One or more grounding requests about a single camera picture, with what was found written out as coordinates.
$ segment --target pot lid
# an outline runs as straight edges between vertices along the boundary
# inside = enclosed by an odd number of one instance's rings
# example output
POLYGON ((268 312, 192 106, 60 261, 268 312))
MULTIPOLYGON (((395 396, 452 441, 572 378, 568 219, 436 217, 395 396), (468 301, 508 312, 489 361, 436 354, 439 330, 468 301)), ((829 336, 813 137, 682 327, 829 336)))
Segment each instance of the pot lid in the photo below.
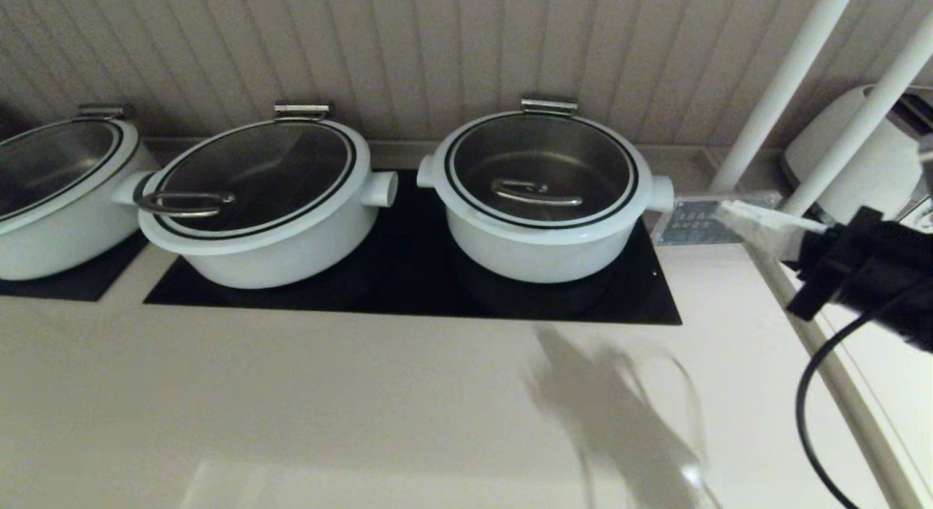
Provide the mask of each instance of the pot lid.
POLYGON ((343 132, 314 120, 274 120, 214 137, 178 158, 161 177, 151 201, 161 202, 157 220, 174 232, 229 237, 267 230, 323 203, 346 182, 356 161, 343 132), (168 200, 172 206, 166 206, 168 200), (221 201, 207 216, 166 213, 172 207, 221 201))
POLYGON ((453 189, 477 210, 539 228, 603 219, 624 206, 637 180, 618 140, 564 114, 484 120, 453 143, 445 167, 453 189))
POLYGON ((69 120, 0 143, 0 220, 70 193, 102 169, 122 140, 112 121, 69 120))

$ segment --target white pot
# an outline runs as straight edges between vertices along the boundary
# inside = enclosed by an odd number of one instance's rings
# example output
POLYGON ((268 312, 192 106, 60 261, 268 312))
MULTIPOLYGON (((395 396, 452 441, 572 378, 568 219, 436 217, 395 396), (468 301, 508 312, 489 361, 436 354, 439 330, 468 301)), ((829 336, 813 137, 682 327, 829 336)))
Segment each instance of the white pot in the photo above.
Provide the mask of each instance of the white pot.
MULTIPOLYGON (((379 207, 392 206, 397 173, 373 173, 370 150, 356 131, 329 120, 305 121, 337 131, 352 154, 340 186, 317 200, 260 226, 211 232, 191 226, 196 219, 171 219, 141 209, 139 224, 149 240, 180 254, 201 276, 236 289, 264 289, 293 283, 333 266, 352 252, 376 221, 379 207)), ((176 168, 199 150, 239 131, 276 124, 243 126, 198 144, 144 181, 142 195, 163 190, 176 168)), ((142 174, 121 190, 121 203, 139 201, 130 194, 142 174)))
POLYGON ((0 217, 0 279, 51 276, 106 252, 139 230, 133 210, 110 203, 127 176, 157 167, 136 128, 122 120, 69 120, 4 141, 40 138, 64 125, 94 121, 114 133, 110 150, 83 176, 20 211, 0 217))
POLYGON ((452 174, 456 147, 463 136, 483 123, 522 114, 525 112, 491 114, 467 123, 447 136, 433 155, 425 157, 418 170, 418 186, 437 191, 447 206, 453 239, 476 263, 501 276, 531 283, 581 279, 619 256, 644 210, 667 212, 673 208, 671 180, 651 176, 644 158, 631 143, 592 120, 556 114, 537 116, 569 117, 602 131, 631 158, 631 179, 619 200, 593 216, 551 223, 522 219, 476 200, 452 174))

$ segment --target white pole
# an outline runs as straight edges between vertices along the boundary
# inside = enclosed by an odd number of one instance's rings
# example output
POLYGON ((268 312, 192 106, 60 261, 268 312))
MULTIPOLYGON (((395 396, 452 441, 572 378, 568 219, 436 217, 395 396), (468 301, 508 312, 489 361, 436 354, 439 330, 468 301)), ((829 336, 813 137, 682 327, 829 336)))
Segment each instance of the white pole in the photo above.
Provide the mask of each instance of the white pole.
MULTIPOLYGON (((807 176, 781 210, 792 216, 802 216, 807 208, 819 199, 823 190, 826 190, 832 180, 842 172, 891 111, 900 95, 910 86, 910 81, 917 77, 924 64, 929 61, 930 56, 933 56, 933 10, 926 14, 920 27, 910 41, 907 41, 907 46, 878 81, 820 164, 810 172, 810 176, 807 176)), ((884 179, 878 179, 878 182, 884 183, 884 179)))
POLYGON ((735 141, 729 157, 719 167, 719 172, 710 184, 710 191, 729 193, 735 190, 735 184, 746 173, 746 168, 755 158, 761 144, 790 103, 790 98, 803 82, 803 77, 806 77, 807 70, 810 70, 823 44, 826 44, 839 17, 843 16, 847 4, 849 0, 816 0, 794 44, 787 51, 787 57, 784 57, 781 67, 777 69, 768 89, 749 117, 749 122, 735 141))

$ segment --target lid handle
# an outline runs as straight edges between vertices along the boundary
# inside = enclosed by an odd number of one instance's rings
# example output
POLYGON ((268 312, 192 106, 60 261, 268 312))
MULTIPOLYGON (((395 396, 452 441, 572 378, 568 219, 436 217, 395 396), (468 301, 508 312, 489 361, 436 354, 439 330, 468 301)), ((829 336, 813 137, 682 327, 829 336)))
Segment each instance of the lid handle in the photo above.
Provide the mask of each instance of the lid handle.
POLYGON ((523 97, 522 111, 525 113, 559 114, 570 117, 577 113, 577 102, 572 99, 523 97))
POLYGON ((77 106, 79 118, 131 118, 136 116, 136 108, 129 103, 86 103, 77 106))
POLYGON ((542 204, 543 206, 580 206, 583 204, 583 197, 578 195, 544 195, 547 193, 547 184, 534 181, 494 179, 490 189, 499 197, 520 203, 542 204))
POLYGON ((333 114, 331 101, 276 101, 276 120, 322 120, 333 114))
POLYGON ((163 206, 163 199, 203 199, 217 203, 230 204, 236 202, 236 196, 229 191, 154 191, 142 197, 133 198, 133 202, 140 209, 166 217, 212 217, 220 213, 220 206, 163 206))

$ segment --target countertop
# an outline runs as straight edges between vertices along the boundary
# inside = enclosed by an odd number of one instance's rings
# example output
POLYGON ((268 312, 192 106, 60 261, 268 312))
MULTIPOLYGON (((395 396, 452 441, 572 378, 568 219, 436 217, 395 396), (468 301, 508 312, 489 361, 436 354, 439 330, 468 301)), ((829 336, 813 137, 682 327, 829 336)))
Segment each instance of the countertop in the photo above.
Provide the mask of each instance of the countertop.
MULTIPOLYGON (((746 250, 657 255, 682 327, 145 306, 154 246, 99 303, 0 298, 0 506, 630 507, 676 488, 680 440, 723 507, 835 506, 794 428, 807 352, 746 250), (540 339, 632 364, 656 422, 540 339)), ((810 401, 830 475, 886 507, 810 401)))

